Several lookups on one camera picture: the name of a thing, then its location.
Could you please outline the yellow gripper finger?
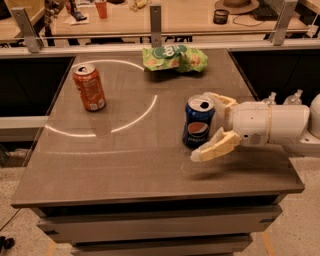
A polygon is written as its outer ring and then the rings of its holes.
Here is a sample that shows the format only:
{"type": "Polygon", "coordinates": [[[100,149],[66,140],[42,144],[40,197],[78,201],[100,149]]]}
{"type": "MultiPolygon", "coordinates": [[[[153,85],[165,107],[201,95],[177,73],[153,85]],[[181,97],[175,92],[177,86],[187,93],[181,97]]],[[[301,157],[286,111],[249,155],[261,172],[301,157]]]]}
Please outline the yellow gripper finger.
{"type": "Polygon", "coordinates": [[[216,159],[232,152],[240,142],[241,138],[236,132],[219,128],[208,142],[191,152],[190,159],[193,162],[216,159]]]}
{"type": "Polygon", "coordinates": [[[214,120],[218,123],[227,121],[230,117],[231,109],[238,104],[238,102],[231,97],[213,92],[205,92],[204,96],[213,102],[215,109],[214,120]]]}

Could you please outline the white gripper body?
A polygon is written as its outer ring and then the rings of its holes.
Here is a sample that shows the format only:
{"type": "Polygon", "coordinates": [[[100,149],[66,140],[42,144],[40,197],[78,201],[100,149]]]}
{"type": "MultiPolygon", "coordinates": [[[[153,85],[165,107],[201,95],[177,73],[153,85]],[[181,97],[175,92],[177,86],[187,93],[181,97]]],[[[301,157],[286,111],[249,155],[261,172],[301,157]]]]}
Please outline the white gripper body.
{"type": "Polygon", "coordinates": [[[270,107],[264,102],[234,105],[228,124],[239,135],[242,146],[263,146],[269,139],[270,107]]]}

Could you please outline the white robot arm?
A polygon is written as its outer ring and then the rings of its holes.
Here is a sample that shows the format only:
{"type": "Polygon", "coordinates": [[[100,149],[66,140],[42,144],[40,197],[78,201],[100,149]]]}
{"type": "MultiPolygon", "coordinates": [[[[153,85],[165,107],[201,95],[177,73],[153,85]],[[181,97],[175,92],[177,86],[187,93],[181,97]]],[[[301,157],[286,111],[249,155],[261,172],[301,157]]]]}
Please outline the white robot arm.
{"type": "Polygon", "coordinates": [[[232,152],[237,146],[267,144],[281,145],[296,156],[320,157],[319,96],[310,106],[238,103],[211,92],[205,92],[204,96],[213,101],[223,125],[208,142],[192,151],[192,161],[209,161],[232,152]]]}

